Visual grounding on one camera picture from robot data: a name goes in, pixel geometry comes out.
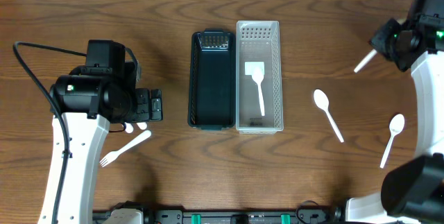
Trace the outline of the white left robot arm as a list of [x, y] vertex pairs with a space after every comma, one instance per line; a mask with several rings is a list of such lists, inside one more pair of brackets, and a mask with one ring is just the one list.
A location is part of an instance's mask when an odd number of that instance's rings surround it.
[[[162, 120], [162, 92], [137, 89], [135, 80], [64, 75], [51, 88], [53, 152], [40, 223], [91, 223], [97, 171], [147, 140], [149, 121]], [[102, 156], [110, 125], [135, 123], [142, 133]]]

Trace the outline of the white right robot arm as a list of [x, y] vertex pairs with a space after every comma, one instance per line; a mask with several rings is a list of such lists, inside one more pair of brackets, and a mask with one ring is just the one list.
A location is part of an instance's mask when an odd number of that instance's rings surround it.
[[388, 20], [370, 40], [376, 52], [411, 72], [418, 110], [413, 159], [389, 172], [380, 192], [351, 198], [345, 221], [443, 222], [443, 20]]

